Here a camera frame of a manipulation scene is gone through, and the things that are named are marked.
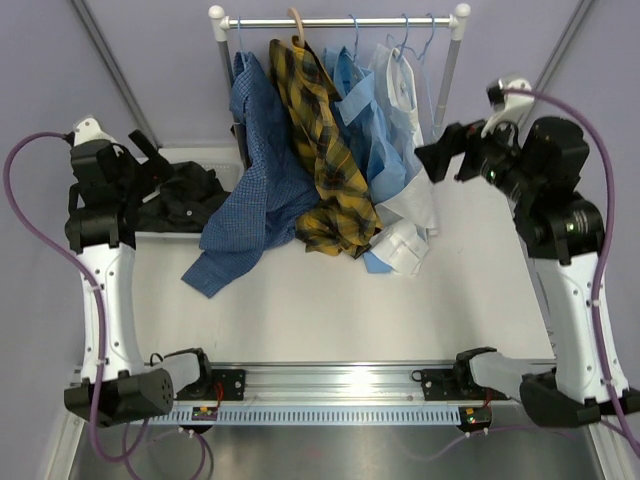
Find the white shirt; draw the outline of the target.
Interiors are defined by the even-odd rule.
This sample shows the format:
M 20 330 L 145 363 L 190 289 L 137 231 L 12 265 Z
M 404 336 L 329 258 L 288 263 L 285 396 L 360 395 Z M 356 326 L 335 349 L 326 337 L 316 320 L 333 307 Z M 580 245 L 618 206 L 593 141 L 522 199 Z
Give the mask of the white shirt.
M 404 176 L 385 192 L 376 210 L 384 229 L 364 255 L 371 274 L 419 273 L 431 238 L 438 234 L 434 186 L 415 149 L 424 144 L 413 70 L 398 48 L 379 44 L 369 68 L 375 74 L 375 99 L 399 154 Z

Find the blue hanger of white shirt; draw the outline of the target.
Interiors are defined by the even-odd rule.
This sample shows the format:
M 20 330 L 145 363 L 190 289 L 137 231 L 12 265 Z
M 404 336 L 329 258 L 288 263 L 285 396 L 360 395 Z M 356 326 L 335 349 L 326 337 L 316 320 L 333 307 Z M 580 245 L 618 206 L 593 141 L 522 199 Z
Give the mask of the blue hanger of white shirt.
M 409 37 L 409 30 L 410 30 L 410 20 L 407 14 L 403 13 L 402 17 L 404 19 L 404 38 L 401 42 L 399 42 L 395 47 L 394 47 L 394 58 L 396 60 L 397 63 L 399 63 L 404 56 L 404 50 L 406 48 L 406 44 L 408 41 L 408 37 Z

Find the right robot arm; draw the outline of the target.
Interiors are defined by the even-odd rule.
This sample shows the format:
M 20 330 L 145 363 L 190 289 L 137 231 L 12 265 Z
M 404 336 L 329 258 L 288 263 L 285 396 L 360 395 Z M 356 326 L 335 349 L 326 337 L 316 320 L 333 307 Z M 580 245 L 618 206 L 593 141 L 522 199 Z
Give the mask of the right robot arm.
M 484 126 L 451 124 L 437 142 L 414 152 L 434 183 L 461 155 L 456 181 L 482 178 L 513 203 L 516 232 L 549 310 L 556 364 L 545 369 L 493 347 L 467 350 L 452 368 L 455 390 L 465 397 L 499 393 L 547 428 L 578 428 L 616 412 L 638 412 L 639 392 L 621 371 L 608 326 L 593 324 L 592 310 L 605 308 L 604 287 L 594 279 L 605 226 L 598 208 L 576 190 L 589 155 L 582 129 L 546 116 L 520 142 L 511 121 L 499 122 L 490 133 Z

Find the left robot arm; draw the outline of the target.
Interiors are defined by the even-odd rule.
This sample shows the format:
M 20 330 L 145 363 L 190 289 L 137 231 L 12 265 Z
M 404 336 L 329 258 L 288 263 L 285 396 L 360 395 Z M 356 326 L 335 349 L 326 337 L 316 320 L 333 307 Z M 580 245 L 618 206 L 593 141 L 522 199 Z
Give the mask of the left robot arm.
M 75 129 L 70 161 L 65 235 L 82 265 L 85 346 L 80 383 L 65 390 L 64 405 L 100 427 L 164 415 L 171 378 L 142 358 L 132 299 L 135 215 L 154 179 L 99 128 Z

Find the light blue shirt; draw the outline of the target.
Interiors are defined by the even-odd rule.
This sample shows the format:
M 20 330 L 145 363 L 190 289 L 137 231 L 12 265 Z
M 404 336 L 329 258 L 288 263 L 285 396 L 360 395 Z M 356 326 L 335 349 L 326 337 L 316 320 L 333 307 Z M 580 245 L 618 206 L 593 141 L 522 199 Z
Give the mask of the light blue shirt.
M 339 95 L 332 113 L 378 208 L 404 189 L 407 169 L 375 98 L 375 74 L 358 66 L 345 47 L 325 49 L 322 62 Z

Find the yellow plaid shirt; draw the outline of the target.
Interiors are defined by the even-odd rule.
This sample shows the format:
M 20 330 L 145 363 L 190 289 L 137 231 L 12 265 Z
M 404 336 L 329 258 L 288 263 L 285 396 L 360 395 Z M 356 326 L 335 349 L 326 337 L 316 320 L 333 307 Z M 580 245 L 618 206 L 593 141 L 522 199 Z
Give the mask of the yellow plaid shirt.
M 270 76 L 291 125 L 292 150 L 313 179 L 319 200 L 296 220 L 308 252 L 356 259 L 382 229 L 364 174 L 331 110 L 341 99 L 322 62 L 306 43 L 269 43 Z

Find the blue checked shirt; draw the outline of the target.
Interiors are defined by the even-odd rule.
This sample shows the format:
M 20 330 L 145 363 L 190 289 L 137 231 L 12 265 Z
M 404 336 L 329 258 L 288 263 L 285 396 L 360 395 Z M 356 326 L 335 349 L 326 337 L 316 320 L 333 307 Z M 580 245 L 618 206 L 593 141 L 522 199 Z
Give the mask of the blue checked shirt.
M 238 52 L 230 111 L 246 128 L 251 166 L 205 225 L 201 255 L 182 280 L 211 298 L 247 274 L 268 250 L 295 237 L 295 222 L 319 201 L 291 149 L 290 119 L 258 59 Z

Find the blue hanger of checked shirt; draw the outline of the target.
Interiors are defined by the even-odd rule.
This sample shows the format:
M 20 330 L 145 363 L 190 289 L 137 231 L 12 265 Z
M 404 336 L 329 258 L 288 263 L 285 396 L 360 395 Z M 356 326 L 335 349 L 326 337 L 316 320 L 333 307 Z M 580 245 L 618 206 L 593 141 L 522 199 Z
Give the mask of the blue hanger of checked shirt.
M 240 15 L 238 15 L 237 17 L 237 25 L 236 25 L 236 29 L 237 29 L 237 36 L 238 36 L 238 45 L 239 45 L 239 52 L 241 53 L 241 56 L 243 58 L 243 61 L 246 58 L 246 49 L 244 48 L 244 42 L 243 42 L 243 33 L 242 33 L 242 17 Z

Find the wooden hanger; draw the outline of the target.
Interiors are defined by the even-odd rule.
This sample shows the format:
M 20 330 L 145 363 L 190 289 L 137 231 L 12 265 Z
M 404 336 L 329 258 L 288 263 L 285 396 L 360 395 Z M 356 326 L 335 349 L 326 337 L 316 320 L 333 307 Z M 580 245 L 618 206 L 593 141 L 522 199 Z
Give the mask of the wooden hanger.
M 296 38 L 293 40 L 293 44 L 299 48 L 306 46 L 306 37 L 304 32 L 304 26 L 298 10 L 295 7 L 289 7 L 287 15 L 294 21 L 295 28 L 297 30 Z

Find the clothes rack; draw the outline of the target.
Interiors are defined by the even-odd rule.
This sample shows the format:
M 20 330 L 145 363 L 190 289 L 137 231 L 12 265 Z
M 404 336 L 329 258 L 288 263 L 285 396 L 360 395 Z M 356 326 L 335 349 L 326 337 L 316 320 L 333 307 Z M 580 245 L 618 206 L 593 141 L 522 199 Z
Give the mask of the clothes rack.
M 464 39 L 466 27 L 471 16 L 471 6 L 467 3 L 458 4 L 454 11 L 447 16 L 433 16 L 435 19 L 435 32 L 439 29 L 450 32 L 450 41 L 445 65 L 442 72 L 438 98 L 434 102 L 435 107 L 435 135 L 438 137 L 442 131 L 444 117 L 448 106 L 449 95 L 452 87 L 454 72 L 459 56 L 459 51 Z M 234 75 L 231 71 L 231 59 L 228 45 L 228 33 L 237 31 L 237 17 L 233 18 L 225 13 L 220 5 L 213 5 L 208 9 L 208 17 L 211 22 L 213 34 L 219 45 L 220 56 L 227 75 L 227 83 L 233 84 Z M 359 31 L 363 29 L 395 29 L 404 32 L 404 19 L 401 17 L 356 17 Z M 304 31 L 307 29 L 353 29 L 352 20 L 345 18 L 306 18 L 302 19 Z M 410 32 L 418 28 L 426 28 L 431 33 L 431 20 L 426 16 L 409 17 Z M 251 29 L 296 29 L 294 21 L 287 15 L 279 19 L 242 19 L 242 30 Z

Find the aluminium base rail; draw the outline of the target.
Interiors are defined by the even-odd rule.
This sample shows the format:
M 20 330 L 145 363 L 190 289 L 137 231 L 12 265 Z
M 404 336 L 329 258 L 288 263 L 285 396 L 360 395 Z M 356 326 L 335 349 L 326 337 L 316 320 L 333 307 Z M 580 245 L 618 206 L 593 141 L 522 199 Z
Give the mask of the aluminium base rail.
M 160 369 L 103 383 L 97 424 L 455 426 L 483 429 L 519 398 L 468 386 L 448 365 L 224 366 L 180 389 Z

